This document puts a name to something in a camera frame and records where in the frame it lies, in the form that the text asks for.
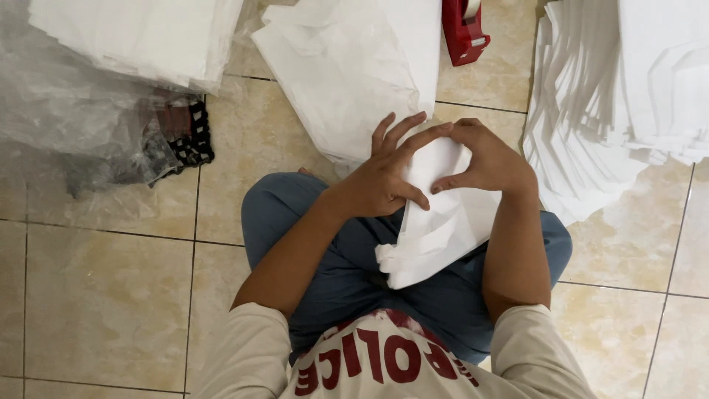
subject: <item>blue pants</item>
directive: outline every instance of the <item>blue pants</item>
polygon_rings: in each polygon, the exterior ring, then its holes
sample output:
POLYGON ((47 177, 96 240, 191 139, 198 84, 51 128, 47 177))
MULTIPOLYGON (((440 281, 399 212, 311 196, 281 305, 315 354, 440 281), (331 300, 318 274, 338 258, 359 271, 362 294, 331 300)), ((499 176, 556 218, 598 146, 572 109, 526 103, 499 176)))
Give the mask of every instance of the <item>blue pants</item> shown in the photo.
MULTIPOLYGON (((306 213, 328 186, 302 173, 273 173, 244 197, 241 209, 251 269, 306 213)), ((478 364, 490 354, 493 325, 481 294, 487 243, 433 277, 401 290, 377 278, 374 247, 394 244, 403 209, 391 217, 348 220, 325 252, 289 322, 291 363, 330 327, 375 309, 400 310, 435 334, 459 359, 478 364)), ((554 285, 571 257, 571 237, 556 217, 542 212, 542 230, 554 285)))

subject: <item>white fabric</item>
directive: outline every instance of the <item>white fabric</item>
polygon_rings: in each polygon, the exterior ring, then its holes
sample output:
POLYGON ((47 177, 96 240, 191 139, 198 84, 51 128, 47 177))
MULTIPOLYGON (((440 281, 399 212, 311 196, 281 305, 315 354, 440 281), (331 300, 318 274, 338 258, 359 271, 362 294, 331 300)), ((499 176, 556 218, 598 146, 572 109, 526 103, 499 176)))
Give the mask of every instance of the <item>white fabric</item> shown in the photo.
POLYGON ((300 0, 269 6, 252 38, 318 150, 351 165, 389 112, 432 116, 440 13, 440 0, 300 0))
POLYGON ((514 307, 497 322, 492 371, 460 361, 415 320, 377 310, 326 331, 286 374, 288 325, 254 303, 229 315, 193 399, 594 398, 543 305, 514 307))
POLYGON ((215 91, 243 0, 32 0, 30 24, 100 68, 215 91))
POLYGON ((706 1, 545 8, 523 148, 547 210, 565 225, 583 221, 648 165, 709 155, 706 1))
POLYGON ((411 158, 404 180, 428 198, 430 210, 408 201, 395 245, 376 248, 379 270, 398 290, 423 281, 472 251, 490 237, 501 194, 457 189, 432 195, 441 177, 466 170, 470 151, 450 138, 438 138, 411 158))

